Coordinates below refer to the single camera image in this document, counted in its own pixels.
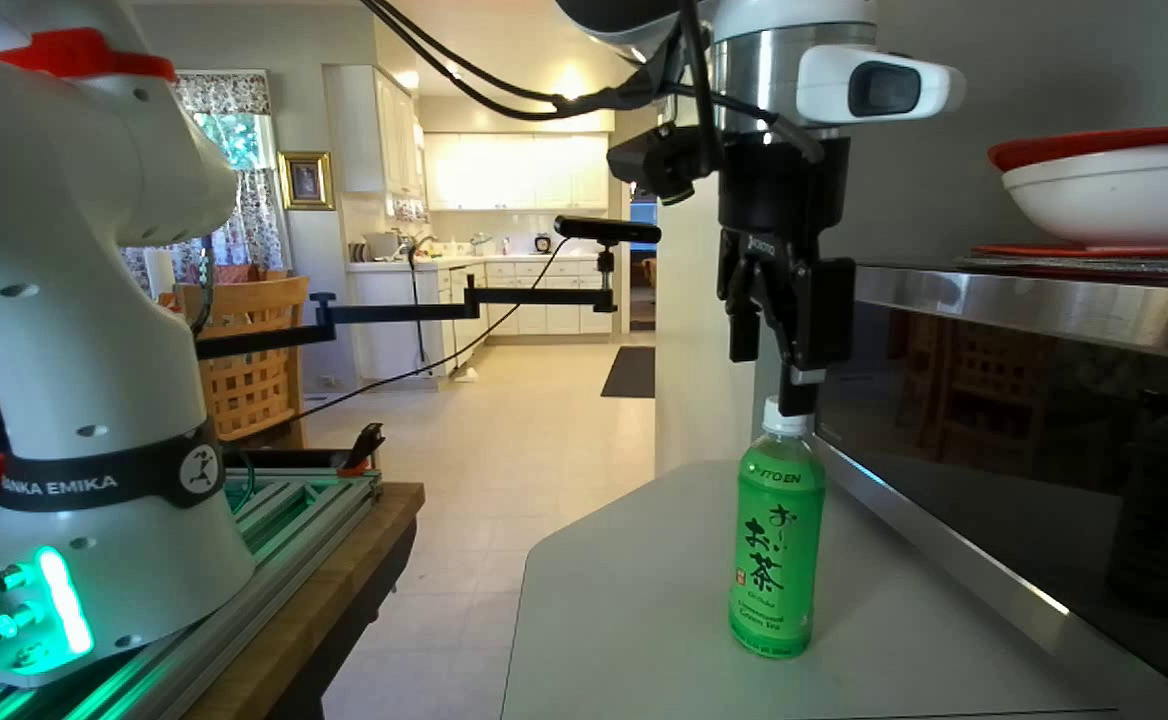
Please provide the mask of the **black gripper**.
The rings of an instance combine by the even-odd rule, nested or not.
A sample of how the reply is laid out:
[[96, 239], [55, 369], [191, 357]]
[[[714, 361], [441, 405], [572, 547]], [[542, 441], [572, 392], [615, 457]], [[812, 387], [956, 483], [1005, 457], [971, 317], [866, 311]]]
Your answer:
[[775, 332], [780, 414], [817, 410], [824, 363], [848, 357], [853, 286], [848, 257], [824, 257], [821, 235], [846, 217], [848, 141], [798, 144], [733, 135], [722, 158], [722, 278], [730, 307], [730, 361], [749, 363], [760, 327]]

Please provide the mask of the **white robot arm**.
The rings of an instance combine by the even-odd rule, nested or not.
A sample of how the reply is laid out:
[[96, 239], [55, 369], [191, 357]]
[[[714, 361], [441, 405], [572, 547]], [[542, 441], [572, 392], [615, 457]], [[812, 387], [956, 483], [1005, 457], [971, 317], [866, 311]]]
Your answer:
[[258, 573], [191, 327], [120, 265], [232, 194], [129, 7], [0, 0], [0, 684], [183, 634]]

